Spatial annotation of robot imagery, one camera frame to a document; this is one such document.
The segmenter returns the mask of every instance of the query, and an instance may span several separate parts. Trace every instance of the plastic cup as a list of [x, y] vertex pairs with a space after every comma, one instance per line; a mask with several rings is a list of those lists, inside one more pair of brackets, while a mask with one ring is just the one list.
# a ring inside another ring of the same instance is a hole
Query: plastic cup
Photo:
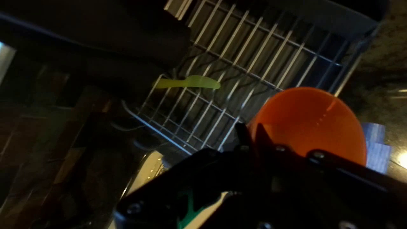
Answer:
[[354, 112], [339, 98], [315, 88], [294, 88], [270, 98], [250, 124], [256, 140], [263, 124], [274, 144], [306, 157], [325, 150], [367, 164], [367, 143]]

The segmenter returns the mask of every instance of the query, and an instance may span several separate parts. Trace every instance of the metal wire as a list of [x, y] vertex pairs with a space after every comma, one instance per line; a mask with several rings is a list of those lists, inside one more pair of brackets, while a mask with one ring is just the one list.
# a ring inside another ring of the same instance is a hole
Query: metal wire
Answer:
[[[166, 9], [183, 19], [190, 5], [191, 0], [184, 4], [171, 0]], [[158, 90], [155, 85], [137, 113], [125, 102], [123, 106], [191, 154], [203, 148], [223, 150], [235, 140], [236, 124], [250, 120], [270, 96], [288, 87], [327, 87], [325, 82], [334, 78], [329, 89], [341, 88], [341, 79], [349, 78], [359, 57], [355, 52], [344, 61], [352, 41], [333, 43], [333, 32], [307, 24], [302, 15], [274, 13], [275, 19], [270, 22], [223, 0], [198, 1], [186, 19], [194, 35], [193, 49], [174, 78], [200, 74], [218, 80], [222, 89]], [[327, 47], [335, 47], [335, 54], [327, 54]]]

